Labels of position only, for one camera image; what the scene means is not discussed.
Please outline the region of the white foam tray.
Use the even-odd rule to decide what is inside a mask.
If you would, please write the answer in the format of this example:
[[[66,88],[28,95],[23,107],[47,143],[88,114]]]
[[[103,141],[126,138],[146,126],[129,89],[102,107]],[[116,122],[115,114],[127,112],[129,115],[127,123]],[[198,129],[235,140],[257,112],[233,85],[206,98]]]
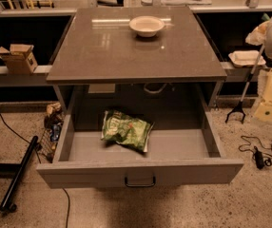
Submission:
[[[236,50],[228,54],[234,67],[252,67],[255,65],[259,52],[257,50]]]

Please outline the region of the white paper bowl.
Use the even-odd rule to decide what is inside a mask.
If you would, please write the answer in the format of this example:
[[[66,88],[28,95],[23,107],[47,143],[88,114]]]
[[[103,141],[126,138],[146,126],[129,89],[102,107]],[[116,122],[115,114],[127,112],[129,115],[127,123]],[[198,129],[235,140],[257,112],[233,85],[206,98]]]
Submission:
[[[149,38],[155,36],[165,23],[154,16],[138,16],[130,20],[129,27],[139,36]]]

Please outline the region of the black pole on floor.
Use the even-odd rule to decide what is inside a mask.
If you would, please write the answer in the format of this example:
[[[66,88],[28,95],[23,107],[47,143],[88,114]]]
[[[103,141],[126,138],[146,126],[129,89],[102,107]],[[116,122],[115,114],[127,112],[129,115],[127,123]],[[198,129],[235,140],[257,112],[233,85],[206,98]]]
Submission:
[[[14,212],[16,210],[17,205],[12,202],[13,196],[15,194],[15,191],[19,185],[20,180],[22,179],[24,172],[26,170],[26,167],[28,165],[29,159],[32,155],[33,150],[35,149],[37,145],[38,137],[34,136],[27,148],[27,151],[21,160],[21,162],[18,164],[17,171],[15,172],[13,179],[10,183],[10,186],[3,197],[3,200],[0,204],[0,211],[1,212]]]

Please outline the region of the green jalapeno chip bag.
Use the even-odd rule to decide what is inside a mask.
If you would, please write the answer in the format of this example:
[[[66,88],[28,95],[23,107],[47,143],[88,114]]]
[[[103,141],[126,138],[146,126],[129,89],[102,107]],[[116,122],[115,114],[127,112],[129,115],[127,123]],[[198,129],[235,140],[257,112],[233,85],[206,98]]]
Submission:
[[[133,118],[118,110],[106,110],[101,139],[146,153],[152,127],[152,123]]]

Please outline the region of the brown cardboard box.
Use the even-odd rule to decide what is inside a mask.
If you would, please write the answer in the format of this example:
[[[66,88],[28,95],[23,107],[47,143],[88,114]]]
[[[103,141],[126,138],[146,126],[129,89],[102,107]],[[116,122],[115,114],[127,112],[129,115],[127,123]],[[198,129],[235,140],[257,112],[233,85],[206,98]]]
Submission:
[[[34,45],[11,44],[10,49],[0,47],[0,59],[5,63],[9,74],[30,75],[38,64],[33,54]]]

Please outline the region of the grabber reacher tool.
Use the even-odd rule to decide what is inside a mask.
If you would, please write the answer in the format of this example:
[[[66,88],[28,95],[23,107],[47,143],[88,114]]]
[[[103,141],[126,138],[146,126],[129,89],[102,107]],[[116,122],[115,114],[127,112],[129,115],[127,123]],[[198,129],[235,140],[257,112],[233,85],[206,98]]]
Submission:
[[[227,114],[226,120],[225,120],[226,123],[228,123],[228,121],[229,121],[231,115],[232,115],[232,114],[235,114],[235,113],[241,113],[241,114],[242,114],[242,117],[241,117],[241,119],[240,119],[240,122],[241,122],[241,123],[244,122],[244,119],[245,119],[246,114],[245,114],[244,111],[243,111],[243,100],[244,100],[244,97],[245,97],[245,95],[246,95],[247,89],[249,88],[250,82],[251,82],[251,80],[252,80],[252,78],[253,78],[253,76],[254,76],[254,73],[255,73],[255,71],[256,71],[256,68],[257,68],[257,66],[258,66],[258,64],[259,64],[259,61],[260,61],[260,59],[261,59],[262,53],[263,53],[263,51],[264,51],[264,48],[265,48],[265,45],[262,45],[261,48],[260,48],[260,50],[259,50],[259,53],[258,53],[258,55],[257,55],[257,58],[256,58],[256,60],[255,60],[255,62],[254,62],[254,65],[253,65],[253,67],[251,68],[250,72],[249,72],[248,75],[247,75],[247,78],[246,78],[246,81],[245,81],[245,86],[244,86],[244,88],[243,88],[242,96],[241,96],[239,102],[237,103],[237,105],[236,105],[236,106],[235,106],[235,107]]]

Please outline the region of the grey open drawer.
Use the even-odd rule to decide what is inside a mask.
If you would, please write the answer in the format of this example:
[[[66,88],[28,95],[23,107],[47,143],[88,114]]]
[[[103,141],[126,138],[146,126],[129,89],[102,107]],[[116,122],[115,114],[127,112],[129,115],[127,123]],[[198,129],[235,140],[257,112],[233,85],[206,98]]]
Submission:
[[[108,110],[150,123],[146,147],[104,140]],[[118,85],[112,93],[73,89],[53,160],[37,171],[52,188],[137,188],[230,183],[242,167],[223,152],[198,85],[176,84],[159,94]]]

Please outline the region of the grey counter cabinet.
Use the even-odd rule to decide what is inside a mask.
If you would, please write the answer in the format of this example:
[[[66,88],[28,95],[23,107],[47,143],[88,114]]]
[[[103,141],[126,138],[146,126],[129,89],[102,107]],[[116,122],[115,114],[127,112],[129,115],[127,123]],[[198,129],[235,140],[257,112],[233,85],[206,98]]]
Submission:
[[[131,19],[153,15],[165,27],[143,38]],[[226,77],[187,7],[78,9],[47,82],[54,86],[220,83]]]

